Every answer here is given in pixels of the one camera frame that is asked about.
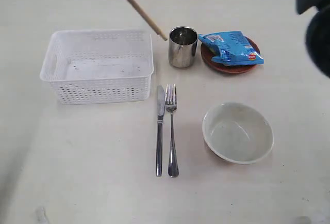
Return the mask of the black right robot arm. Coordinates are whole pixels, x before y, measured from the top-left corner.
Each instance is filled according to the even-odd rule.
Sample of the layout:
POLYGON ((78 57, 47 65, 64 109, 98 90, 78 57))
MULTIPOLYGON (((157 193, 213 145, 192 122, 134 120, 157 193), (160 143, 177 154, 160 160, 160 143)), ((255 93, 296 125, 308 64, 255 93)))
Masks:
MULTIPOLYGON (((168 38, 135 0, 127 0, 150 28, 166 41, 168 38)), ((303 14, 311 7, 318 12, 311 19, 305 35, 305 45, 313 64, 329 76, 329 0, 296 0, 296 11, 303 14)))

